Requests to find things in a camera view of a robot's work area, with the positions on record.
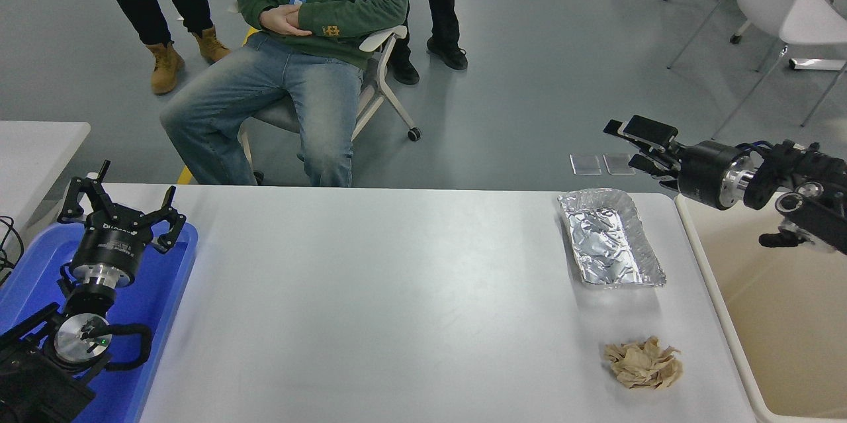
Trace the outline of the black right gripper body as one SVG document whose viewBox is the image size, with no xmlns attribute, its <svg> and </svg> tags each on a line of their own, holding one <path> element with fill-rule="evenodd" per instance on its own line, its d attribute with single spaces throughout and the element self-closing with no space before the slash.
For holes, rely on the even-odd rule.
<svg viewBox="0 0 847 423">
<path fill-rule="evenodd" d="M 678 188 L 689 199 L 719 210 L 743 200 L 752 178 L 750 152 L 703 140 L 680 152 Z"/>
</svg>

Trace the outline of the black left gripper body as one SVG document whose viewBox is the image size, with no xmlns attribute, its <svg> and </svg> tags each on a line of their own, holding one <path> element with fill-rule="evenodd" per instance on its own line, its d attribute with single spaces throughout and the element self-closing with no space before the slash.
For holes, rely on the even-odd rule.
<svg viewBox="0 0 847 423">
<path fill-rule="evenodd" d="M 75 279 L 110 271 L 117 279 L 135 279 L 146 246 L 152 241 L 151 224 L 131 230 L 140 218 L 129 218 L 110 224 L 104 214 L 89 214 L 81 243 L 71 261 L 71 274 Z"/>
</svg>

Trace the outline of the person's right hand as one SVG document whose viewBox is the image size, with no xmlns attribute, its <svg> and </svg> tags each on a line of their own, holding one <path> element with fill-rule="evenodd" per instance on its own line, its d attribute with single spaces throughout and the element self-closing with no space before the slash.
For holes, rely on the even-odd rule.
<svg viewBox="0 0 847 423">
<path fill-rule="evenodd" d="M 288 25 L 283 15 L 281 5 L 279 5 L 278 7 L 263 11 L 259 16 L 259 22 L 264 30 L 271 30 L 277 34 L 281 34 L 281 36 L 312 35 L 312 32 L 309 30 L 302 30 L 301 28 L 294 28 Z"/>
</svg>

